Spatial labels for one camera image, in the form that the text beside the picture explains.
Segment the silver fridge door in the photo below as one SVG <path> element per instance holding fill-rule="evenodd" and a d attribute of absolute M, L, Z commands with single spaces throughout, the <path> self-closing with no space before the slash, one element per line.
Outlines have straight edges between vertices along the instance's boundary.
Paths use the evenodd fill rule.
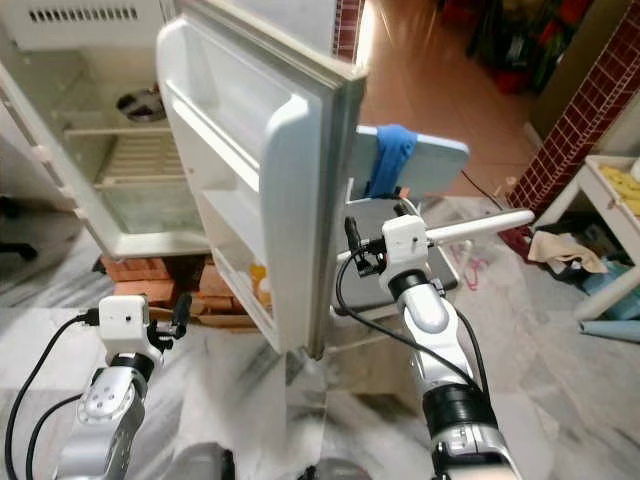
<path fill-rule="evenodd" d="M 276 351 L 323 355 L 312 283 L 325 262 L 314 180 L 347 150 L 365 70 L 225 0 L 175 0 L 157 33 L 157 83 L 212 259 Z M 270 310 L 250 265 L 269 270 Z"/>

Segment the brown cardboard sheet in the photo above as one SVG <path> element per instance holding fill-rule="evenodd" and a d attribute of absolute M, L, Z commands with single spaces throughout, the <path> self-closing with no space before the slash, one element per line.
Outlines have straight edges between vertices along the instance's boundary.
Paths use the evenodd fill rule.
<path fill-rule="evenodd" d="M 256 332 L 257 325 L 234 296 L 193 294 L 189 306 L 192 323 L 230 332 Z"/>

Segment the blue cloth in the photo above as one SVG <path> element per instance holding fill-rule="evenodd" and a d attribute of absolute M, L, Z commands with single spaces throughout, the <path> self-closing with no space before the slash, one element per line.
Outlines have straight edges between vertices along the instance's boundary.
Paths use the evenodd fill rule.
<path fill-rule="evenodd" d="M 398 124 L 379 125 L 376 128 L 378 155 L 364 191 L 365 198 L 390 198 L 397 196 L 399 178 L 411 159 L 419 142 L 419 133 Z"/>

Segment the grey white folding chair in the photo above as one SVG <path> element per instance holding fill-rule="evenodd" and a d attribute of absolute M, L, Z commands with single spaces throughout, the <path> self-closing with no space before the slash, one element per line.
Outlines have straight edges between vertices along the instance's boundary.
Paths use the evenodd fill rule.
<path fill-rule="evenodd" d="M 316 300 L 308 306 L 312 326 L 325 326 L 333 317 L 406 316 L 410 324 L 428 333 L 440 333 L 457 323 L 458 315 L 447 293 L 454 287 L 454 271 L 444 257 L 447 244 L 471 241 L 499 230 L 524 227 L 532 220 L 529 210 L 495 212 L 479 218 L 429 228 L 430 241 L 426 273 L 407 271 L 380 282 L 378 276 L 361 278 L 346 259 L 348 244 L 344 219 L 352 216 L 358 223 L 362 241 L 383 238 L 381 225 L 396 218 L 394 198 L 402 198 L 404 189 L 431 193 L 447 187 L 468 160 L 468 150 L 461 142 L 419 134 L 416 150 L 399 175 L 399 193 L 390 198 L 365 198 L 366 182 L 378 155 L 376 128 L 361 125 L 348 138 L 346 151 L 320 157 L 314 188 L 319 200 L 321 251 L 325 262 L 312 287 Z"/>

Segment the yellow bottle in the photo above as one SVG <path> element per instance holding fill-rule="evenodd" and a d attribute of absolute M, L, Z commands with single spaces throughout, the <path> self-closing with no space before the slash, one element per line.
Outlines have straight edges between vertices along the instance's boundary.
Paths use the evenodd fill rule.
<path fill-rule="evenodd" d="M 269 270 L 265 265 L 252 262 L 250 265 L 250 280 L 253 296 L 266 310 L 273 307 L 273 289 L 269 280 Z"/>

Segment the pink plastic hanger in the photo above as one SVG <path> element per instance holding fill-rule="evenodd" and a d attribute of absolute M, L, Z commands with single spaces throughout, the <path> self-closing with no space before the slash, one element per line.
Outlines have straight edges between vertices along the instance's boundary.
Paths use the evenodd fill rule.
<path fill-rule="evenodd" d="M 486 264 L 485 262 L 476 262 L 472 251 L 474 251 L 474 243 L 470 241 L 463 242 L 461 247 L 454 250 L 462 282 L 466 284 L 468 291 L 477 291 L 480 284 L 480 270 Z"/>

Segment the grey left robot leg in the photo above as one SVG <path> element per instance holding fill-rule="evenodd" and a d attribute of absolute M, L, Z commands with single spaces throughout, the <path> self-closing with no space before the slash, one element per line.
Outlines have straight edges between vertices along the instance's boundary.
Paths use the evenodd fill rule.
<path fill-rule="evenodd" d="M 236 480 L 234 453 L 218 443 L 188 445 L 175 454 L 160 480 Z"/>

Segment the grey robot leg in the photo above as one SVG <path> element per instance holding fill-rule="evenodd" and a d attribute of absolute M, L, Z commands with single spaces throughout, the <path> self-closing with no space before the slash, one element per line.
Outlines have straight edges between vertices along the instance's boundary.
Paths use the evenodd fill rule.
<path fill-rule="evenodd" d="M 236 480 L 234 453 L 218 443 L 188 445 L 175 454 L 160 480 Z"/>
<path fill-rule="evenodd" d="M 371 480 L 369 472 L 357 463 L 342 458 L 321 458 L 303 468 L 294 480 Z"/>

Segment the beige crumpled cloth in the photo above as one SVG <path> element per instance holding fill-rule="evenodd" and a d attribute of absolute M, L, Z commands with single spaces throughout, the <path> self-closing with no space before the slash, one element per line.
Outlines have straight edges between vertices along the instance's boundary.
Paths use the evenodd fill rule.
<path fill-rule="evenodd" d="M 590 274 L 608 273 L 608 268 L 596 253 L 580 244 L 570 233 L 535 230 L 526 260 L 544 266 L 559 282 L 580 282 Z"/>

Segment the black stand leg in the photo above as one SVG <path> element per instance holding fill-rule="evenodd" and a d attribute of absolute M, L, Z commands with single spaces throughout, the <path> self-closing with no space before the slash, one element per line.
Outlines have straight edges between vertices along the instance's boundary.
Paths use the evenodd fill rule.
<path fill-rule="evenodd" d="M 52 219 L 49 215 L 29 214 L 4 218 L 0 225 L 1 251 L 18 253 L 23 260 L 36 260 L 44 250 Z"/>

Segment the steel bowl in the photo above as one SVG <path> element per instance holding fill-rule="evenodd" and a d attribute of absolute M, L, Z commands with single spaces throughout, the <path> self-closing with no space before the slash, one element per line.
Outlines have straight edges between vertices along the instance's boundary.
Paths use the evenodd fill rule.
<path fill-rule="evenodd" d="M 133 123 L 155 123 L 166 120 L 163 96 L 156 86 L 148 90 L 123 93 L 115 101 L 115 109 Z"/>

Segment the grey right robot leg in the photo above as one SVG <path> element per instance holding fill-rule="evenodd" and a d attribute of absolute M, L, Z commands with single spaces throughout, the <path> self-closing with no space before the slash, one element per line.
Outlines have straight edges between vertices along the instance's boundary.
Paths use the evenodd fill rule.
<path fill-rule="evenodd" d="M 321 458 L 303 468 L 294 480 L 371 480 L 369 472 L 357 463 L 342 458 Z"/>

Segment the yellow food pile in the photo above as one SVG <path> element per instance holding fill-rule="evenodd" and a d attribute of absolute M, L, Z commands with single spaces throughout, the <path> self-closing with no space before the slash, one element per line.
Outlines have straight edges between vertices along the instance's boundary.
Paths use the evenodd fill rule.
<path fill-rule="evenodd" d="M 603 177 L 612 184 L 623 204 L 634 212 L 636 218 L 640 218 L 640 180 L 636 180 L 630 173 L 623 172 L 617 166 L 602 164 L 599 169 Z"/>

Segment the pale blue plastic tube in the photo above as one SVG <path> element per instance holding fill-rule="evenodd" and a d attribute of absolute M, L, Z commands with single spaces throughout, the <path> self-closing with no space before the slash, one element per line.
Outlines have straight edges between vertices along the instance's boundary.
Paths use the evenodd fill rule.
<path fill-rule="evenodd" d="M 582 282 L 585 300 L 571 311 L 579 332 L 590 337 L 640 344 L 640 268 L 604 261 L 604 273 Z"/>

